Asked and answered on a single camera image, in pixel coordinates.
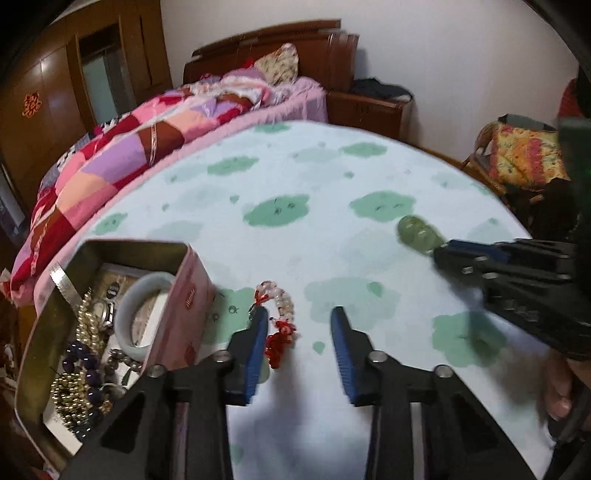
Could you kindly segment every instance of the wooden headboard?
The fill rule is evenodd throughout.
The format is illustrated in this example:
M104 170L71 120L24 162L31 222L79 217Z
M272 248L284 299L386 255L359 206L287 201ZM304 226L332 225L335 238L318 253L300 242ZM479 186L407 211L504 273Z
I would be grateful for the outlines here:
M223 75L293 43L300 57L299 75L310 77L327 90L348 92L355 74L359 36L340 29L340 20L312 20L275 25L225 38L193 52L185 64L183 83L193 83L202 74Z

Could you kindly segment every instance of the finger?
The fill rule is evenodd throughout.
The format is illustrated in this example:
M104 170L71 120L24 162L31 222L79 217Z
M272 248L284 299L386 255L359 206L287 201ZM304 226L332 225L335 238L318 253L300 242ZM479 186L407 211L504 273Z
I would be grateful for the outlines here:
M548 415L555 420L565 418L570 412L570 400L561 396L551 384L546 385L544 403Z
M574 374L577 375L585 385L591 388L591 361L576 362L574 360L568 360L568 365Z
M555 350L550 351L546 359L545 373L546 382L556 390L559 396L568 398L573 386L573 374L562 354Z

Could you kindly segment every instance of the pink bedsheet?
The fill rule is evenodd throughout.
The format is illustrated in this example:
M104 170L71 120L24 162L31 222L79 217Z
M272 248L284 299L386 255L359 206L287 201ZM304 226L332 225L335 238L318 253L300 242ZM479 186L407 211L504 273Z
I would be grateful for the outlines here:
M254 125L272 124L286 120L300 119L324 123L327 122L326 92L319 84L310 79L300 78L291 88L293 89L293 95L287 101L277 106L262 108L246 113L245 115L235 118L218 129L183 146L181 149L171 153L168 157L163 158L157 165L146 171L142 176L132 181L129 185L125 186L117 195L108 201L101 210L96 212L96 214L86 222L85 226L75 233L37 279L34 290L34 302L37 314L39 314L45 306L45 303L54 288L54 284L49 277L49 271L52 266L56 262L60 265L67 265L74 256L76 246L80 239L86 233L89 226L94 224L95 219L100 217L103 212L111 208L129 192L135 190L135 188L146 181L146 179L156 175L158 172L171 166L178 160Z

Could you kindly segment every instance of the green jade stone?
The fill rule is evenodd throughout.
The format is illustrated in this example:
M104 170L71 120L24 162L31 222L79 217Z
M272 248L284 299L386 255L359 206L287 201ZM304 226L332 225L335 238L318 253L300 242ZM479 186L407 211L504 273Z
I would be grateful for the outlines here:
M434 227L414 215L407 215L400 219L398 222L398 238L404 245L423 255L430 254L434 249L445 243L445 240Z

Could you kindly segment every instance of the pillow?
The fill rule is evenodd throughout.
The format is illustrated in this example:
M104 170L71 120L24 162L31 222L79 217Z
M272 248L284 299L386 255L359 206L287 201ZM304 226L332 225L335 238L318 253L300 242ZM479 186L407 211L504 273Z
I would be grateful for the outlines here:
M257 69L256 67L248 67L248 68L230 70L228 73L224 74L223 78L231 77L231 76L249 77L251 79L267 81L263 72L260 71L259 69Z
M255 67L263 72L267 83L277 85L295 81L299 61L295 47L291 43L285 43L274 52L261 57L255 62Z
M552 179L569 180L560 157L558 132L498 123L492 137L489 175L518 187L543 187Z

